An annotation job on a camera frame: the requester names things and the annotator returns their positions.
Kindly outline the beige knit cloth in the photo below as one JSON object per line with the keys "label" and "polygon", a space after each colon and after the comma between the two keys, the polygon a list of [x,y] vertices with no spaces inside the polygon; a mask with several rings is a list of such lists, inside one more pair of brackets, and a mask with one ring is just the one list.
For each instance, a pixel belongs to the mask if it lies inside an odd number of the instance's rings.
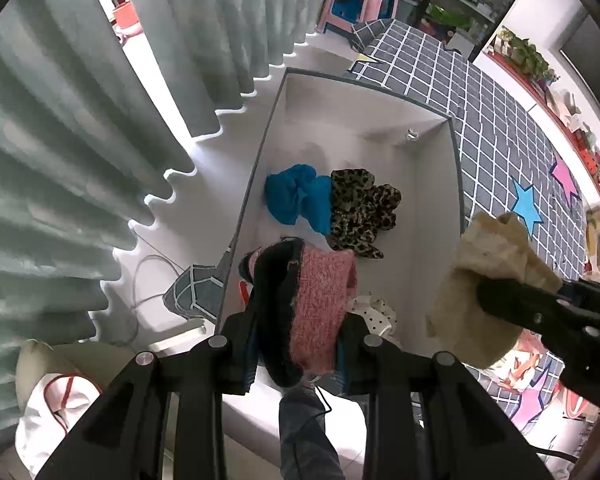
{"label": "beige knit cloth", "polygon": [[562,279],[534,252],[516,214],[478,212],[460,237],[426,316],[427,334],[462,362],[487,368],[514,348],[514,322],[528,286],[554,294]]}

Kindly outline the white polka dot scarf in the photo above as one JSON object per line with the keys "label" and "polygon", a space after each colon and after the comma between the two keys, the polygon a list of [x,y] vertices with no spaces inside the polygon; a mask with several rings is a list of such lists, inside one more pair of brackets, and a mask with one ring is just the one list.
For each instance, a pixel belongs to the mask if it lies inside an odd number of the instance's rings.
{"label": "white polka dot scarf", "polygon": [[382,338],[393,335],[396,312],[382,298],[371,294],[358,295],[350,301],[349,311],[363,319],[371,334]]}

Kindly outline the pink black knit hat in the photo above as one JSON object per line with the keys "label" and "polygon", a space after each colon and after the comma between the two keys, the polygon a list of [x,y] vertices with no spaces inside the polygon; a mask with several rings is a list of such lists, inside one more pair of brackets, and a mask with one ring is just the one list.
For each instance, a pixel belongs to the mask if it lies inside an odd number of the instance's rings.
{"label": "pink black knit hat", "polygon": [[289,237],[245,255],[239,274],[251,285],[254,343],[274,384],[292,388],[305,374],[332,372],[338,332],[358,290],[354,252],[325,252]]}

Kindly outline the leopard print cloth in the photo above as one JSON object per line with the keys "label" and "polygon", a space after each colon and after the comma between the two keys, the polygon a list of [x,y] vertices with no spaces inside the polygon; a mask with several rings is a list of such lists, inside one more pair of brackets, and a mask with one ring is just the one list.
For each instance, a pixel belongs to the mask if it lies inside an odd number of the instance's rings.
{"label": "leopard print cloth", "polygon": [[332,170],[332,226],[326,236],[333,250],[352,250],[360,258],[382,259],[375,246],[380,231],[396,226],[401,192],[390,184],[375,184],[363,168]]}

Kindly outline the blue cloth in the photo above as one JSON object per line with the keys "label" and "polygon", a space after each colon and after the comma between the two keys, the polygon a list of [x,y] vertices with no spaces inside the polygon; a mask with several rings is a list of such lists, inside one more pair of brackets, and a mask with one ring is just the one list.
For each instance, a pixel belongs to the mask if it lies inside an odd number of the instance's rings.
{"label": "blue cloth", "polygon": [[294,226],[299,217],[314,232],[330,234],[332,226],[332,179],[319,176],[305,164],[297,164],[265,179],[265,203],[275,220]]}

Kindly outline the white fox print bag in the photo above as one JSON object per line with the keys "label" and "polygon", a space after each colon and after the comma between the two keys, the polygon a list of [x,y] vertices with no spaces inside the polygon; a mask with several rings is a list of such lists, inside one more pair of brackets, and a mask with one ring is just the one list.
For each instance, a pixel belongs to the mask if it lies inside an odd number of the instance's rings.
{"label": "white fox print bag", "polygon": [[543,346],[540,336],[524,330],[514,348],[484,374],[490,378],[488,391],[492,396],[504,393],[513,399],[534,389],[545,404],[553,399],[561,371],[562,361]]}

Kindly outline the white red tote bag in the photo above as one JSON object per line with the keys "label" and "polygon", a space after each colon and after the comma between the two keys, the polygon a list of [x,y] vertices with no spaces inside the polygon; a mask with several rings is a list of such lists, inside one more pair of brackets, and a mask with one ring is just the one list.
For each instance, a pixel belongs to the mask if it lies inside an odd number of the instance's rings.
{"label": "white red tote bag", "polygon": [[21,416],[15,450],[30,478],[134,356],[128,348],[98,341],[23,344],[16,366]]}

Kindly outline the person's legs in jeans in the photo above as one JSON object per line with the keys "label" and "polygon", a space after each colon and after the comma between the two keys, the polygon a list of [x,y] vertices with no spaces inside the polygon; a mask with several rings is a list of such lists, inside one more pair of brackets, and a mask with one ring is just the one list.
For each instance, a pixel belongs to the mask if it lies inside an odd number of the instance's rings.
{"label": "person's legs in jeans", "polygon": [[280,473],[285,480],[344,479],[339,455],[325,432],[325,405],[315,389],[298,385],[278,406]]}

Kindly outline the grey grid play mat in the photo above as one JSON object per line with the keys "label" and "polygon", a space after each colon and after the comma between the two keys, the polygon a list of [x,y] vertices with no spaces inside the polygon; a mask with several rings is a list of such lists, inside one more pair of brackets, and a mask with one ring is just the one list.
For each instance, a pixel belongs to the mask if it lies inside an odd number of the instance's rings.
{"label": "grey grid play mat", "polygon": [[[566,200],[550,173],[560,159],[544,132],[497,82],[442,43],[397,20],[354,26],[352,47],[362,60],[354,79],[389,89],[452,117],[460,151],[464,218],[512,212],[534,252],[561,278],[575,280],[585,264],[584,211]],[[487,368],[467,364],[488,390]],[[560,386],[556,384],[554,396]],[[520,429],[535,424],[543,404],[530,389],[492,396]]]}

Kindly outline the grey fabric storage box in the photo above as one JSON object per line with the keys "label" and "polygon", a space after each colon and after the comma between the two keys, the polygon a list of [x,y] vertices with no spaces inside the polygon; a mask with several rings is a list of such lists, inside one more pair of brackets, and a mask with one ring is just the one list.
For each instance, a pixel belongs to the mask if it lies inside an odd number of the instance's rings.
{"label": "grey fabric storage box", "polygon": [[[300,217],[287,226],[265,181],[305,164],[332,185],[330,232]],[[429,311],[465,226],[458,148],[449,118],[376,84],[287,70],[264,130],[242,204],[236,262],[298,237],[324,250],[351,249],[358,287],[398,316],[394,336],[422,356],[441,349]]]}

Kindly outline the green pleated curtain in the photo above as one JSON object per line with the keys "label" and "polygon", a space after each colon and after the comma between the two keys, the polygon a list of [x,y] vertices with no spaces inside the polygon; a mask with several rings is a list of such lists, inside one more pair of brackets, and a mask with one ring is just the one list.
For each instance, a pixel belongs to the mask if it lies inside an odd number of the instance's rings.
{"label": "green pleated curtain", "polygon": [[[323,0],[132,0],[186,128],[205,136],[313,32]],[[193,161],[98,0],[0,0],[0,448],[20,409],[23,341],[96,332],[132,222]]]}

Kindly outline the pink plastic stool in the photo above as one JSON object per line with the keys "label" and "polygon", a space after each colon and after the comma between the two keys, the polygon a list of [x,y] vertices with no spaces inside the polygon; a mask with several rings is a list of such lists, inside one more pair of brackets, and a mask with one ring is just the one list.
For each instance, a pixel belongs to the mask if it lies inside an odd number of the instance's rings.
{"label": "pink plastic stool", "polygon": [[354,24],[394,18],[399,0],[325,0],[316,29],[324,34],[328,25],[352,32]]}

